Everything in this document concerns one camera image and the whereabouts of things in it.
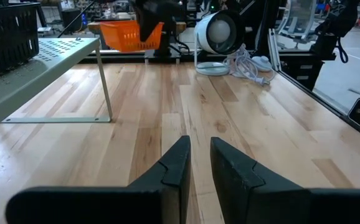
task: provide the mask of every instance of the gray metal stand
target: gray metal stand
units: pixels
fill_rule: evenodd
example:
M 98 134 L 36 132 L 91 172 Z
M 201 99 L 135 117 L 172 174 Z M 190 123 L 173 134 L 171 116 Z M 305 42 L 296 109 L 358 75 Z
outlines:
M 39 55 L 17 69 L 0 76 L 0 123 L 110 122 L 112 108 L 99 47 L 100 41 L 97 38 L 39 39 Z M 93 50 L 97 55 L 109 116 L 98 118 L 7 118 Z
M 65 118 L 6 118 L 1 121 L 5 124 L 22 123 L 22 124 L 34 124 L 34 123 L 109 123 L 112 118 L 112 107 L 110 101 L 110 95 L 108 93 L 107 82 L 105 80 L 104 68 L 101 61 L 100 49 L 95 49 L 97 55 L 98 69 L 100 70 L 101 83 L 103 85 L 103 91 L 105 96 L 105 102 L 107 103 L 109 116 L 101 116 L 98 118 L 90 117 L 65 117 Z

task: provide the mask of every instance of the white cable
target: white cable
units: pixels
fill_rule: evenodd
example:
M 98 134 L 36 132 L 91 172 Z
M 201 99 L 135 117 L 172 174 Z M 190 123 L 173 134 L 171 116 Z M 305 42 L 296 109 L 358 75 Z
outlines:
M 245 44 L 242 44 L 234 54 L 227 56 L 223 64 L 230 67 L 231 75 L 238 78 L 248 78 L 261 85 L 270 84 L 275 75 L 272 69 L 273 76 L 271 78 L 258 77 L 259 70 L 255 62 L 250 58 L 248 50 L 245 49 Z

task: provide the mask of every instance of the black box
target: black box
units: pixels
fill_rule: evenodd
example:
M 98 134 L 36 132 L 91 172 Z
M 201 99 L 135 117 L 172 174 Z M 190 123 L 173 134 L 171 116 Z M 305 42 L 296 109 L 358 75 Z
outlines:
M 62 21 L 64 27 L 69 26 L 69 24 L 80 14 L 79 9 L 66 9 L 62 11 Z M 79 16 L 76 21 L 67 29 L 68 33 L 79 32 L 86 27 L 86 18 L 84 15 Z

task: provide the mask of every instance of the wooden table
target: wooden table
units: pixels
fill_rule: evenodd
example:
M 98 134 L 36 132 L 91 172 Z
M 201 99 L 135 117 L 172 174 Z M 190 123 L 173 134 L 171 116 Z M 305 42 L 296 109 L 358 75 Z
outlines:
M 116 122 L 0 124 L 0 223 L 35 185 L 125 186 L 180 137 L 192 142 L 188 221 L 223 223 L 209 159 L 218 136 L 304 187 L 360 187 L 360 133 L 282 76 L 262 88 L 193 64 L 105 65 Z M 97 65 L 76 65 L 13 115 L 104 114 Z

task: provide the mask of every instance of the fan base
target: fan base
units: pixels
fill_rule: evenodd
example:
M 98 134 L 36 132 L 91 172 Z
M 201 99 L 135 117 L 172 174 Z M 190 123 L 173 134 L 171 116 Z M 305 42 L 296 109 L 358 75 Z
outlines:
M 219 62 L 202 62 L 195 69 L 198 73 L 209 76 L 227 75 L 230 72 L 229 67 Z

